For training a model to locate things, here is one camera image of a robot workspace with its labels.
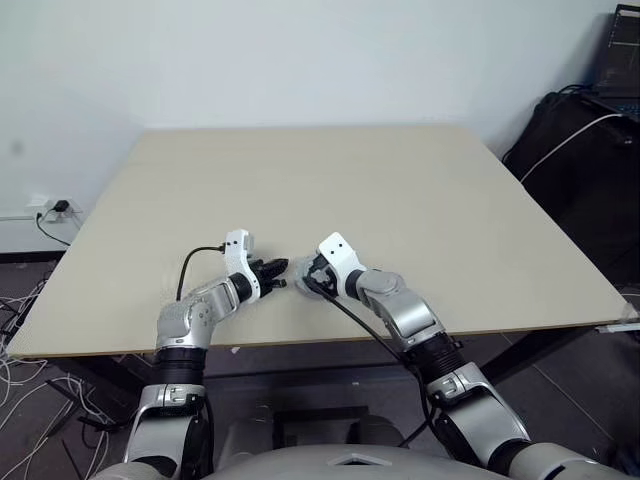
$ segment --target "laptop screen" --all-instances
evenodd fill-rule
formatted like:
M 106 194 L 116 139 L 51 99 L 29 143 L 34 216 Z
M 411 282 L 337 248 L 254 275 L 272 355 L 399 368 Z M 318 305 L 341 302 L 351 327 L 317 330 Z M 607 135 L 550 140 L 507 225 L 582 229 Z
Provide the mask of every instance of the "laptop screen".
M 640 7 L 618 5 L 594 90 L 640 97 Z

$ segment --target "light wooden tabletop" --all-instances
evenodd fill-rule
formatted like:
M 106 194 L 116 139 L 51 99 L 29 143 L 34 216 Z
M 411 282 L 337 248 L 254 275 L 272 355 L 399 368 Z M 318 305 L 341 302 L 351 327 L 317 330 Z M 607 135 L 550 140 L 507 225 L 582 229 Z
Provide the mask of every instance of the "light wooden tabletop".
M 9 352 L 153 350 L 158 313 L 175 295 L 186 253 L 237 228 L 254 234 L 257 256 L 293 260 L 339 231 L 365 265 L 400 273 L 450 333 L 633 315 L 464 129 L 151 131 L 100 198 Z M 217 253 L 199 253 L 185 291 L 222 274 Z M 371 312 L 347 303 L 384 333 Z M 333 306 L 291 286 L 241 308 L 212 341 L 365 336 Z

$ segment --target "white wall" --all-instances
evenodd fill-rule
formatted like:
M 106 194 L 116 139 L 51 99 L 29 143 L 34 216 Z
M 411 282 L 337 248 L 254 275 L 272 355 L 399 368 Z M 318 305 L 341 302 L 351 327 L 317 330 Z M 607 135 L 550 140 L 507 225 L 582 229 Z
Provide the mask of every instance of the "white wall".
M 0 0 L 0 217 L 90 211 L 143 127 L 453 122 L 499 154 L 616 3 Z M 0 221 L 0 252 L 57 248 Z

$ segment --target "laptop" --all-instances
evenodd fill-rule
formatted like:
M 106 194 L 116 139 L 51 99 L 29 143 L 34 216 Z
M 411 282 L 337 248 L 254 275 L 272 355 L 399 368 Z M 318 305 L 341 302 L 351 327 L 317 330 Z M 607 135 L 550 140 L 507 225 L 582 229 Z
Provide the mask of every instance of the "laptop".
M 606 42 L 592 90 L 585 97 L 640 122 L 640 7 L 616 7 Z

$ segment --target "power outlet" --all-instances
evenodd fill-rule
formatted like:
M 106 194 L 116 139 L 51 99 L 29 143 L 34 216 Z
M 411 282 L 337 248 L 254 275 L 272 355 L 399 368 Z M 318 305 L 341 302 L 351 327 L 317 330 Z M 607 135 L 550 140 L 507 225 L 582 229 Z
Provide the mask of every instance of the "power outlet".
M 57 222 L 60 219 L 63 219 L 64 217 L 68 217 L 76 213 L 82 213 L 82 210 L 80 209 L 78 204 L 69 197 L 61 196 L 50 198 L 41 195 L 35 195 L 31 198 L 31 201 L 25 207 L 25 212 L 27 213 L 27 215 L 35 219 L 38 213 L 41 215 L 46 215 L 46 213 L 49 212 L 59 200 L 66 200 L 67 202 L 69 202 L 69 209 L 64 213 L 50 212 L 45 217 L 45 222 L 53 223 Z

